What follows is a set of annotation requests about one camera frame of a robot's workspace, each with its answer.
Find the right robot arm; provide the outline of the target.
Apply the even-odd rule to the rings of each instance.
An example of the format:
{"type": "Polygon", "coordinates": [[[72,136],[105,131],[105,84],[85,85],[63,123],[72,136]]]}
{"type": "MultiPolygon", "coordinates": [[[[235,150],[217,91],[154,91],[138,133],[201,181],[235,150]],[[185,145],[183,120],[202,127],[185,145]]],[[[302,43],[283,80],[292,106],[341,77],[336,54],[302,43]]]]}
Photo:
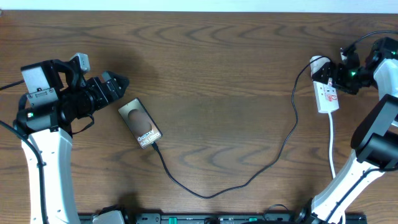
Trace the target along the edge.
{"type": "Polygon", "coordinates": [[[374,180],[397,170],[397,41],[383,37],[373,43],[361,65],[356,45],[341,50],[342,62],[314,56],[309,66],[322,97],[332,100],[332,89],[355,95],[360,88],[373,86],[379,101],[357,127],[351,138],[351,153],[329,185],[303,207],[297,223],[340,223],[345,210],[374,180]]]}

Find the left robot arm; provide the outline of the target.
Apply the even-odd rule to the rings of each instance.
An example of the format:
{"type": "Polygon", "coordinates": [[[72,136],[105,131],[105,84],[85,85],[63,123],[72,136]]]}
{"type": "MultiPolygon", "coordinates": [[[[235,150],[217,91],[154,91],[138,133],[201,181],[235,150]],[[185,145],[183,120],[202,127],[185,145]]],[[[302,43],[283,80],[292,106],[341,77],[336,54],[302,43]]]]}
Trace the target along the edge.
{"type": "Polygon", "coordinates": [[[13,130],[21,139],[29,171],[31,223],[79,223],[71,172],[72,122],[123,97],[129,80],[105,71],[86,80],[88,57],[27,65],[13,130]]]}

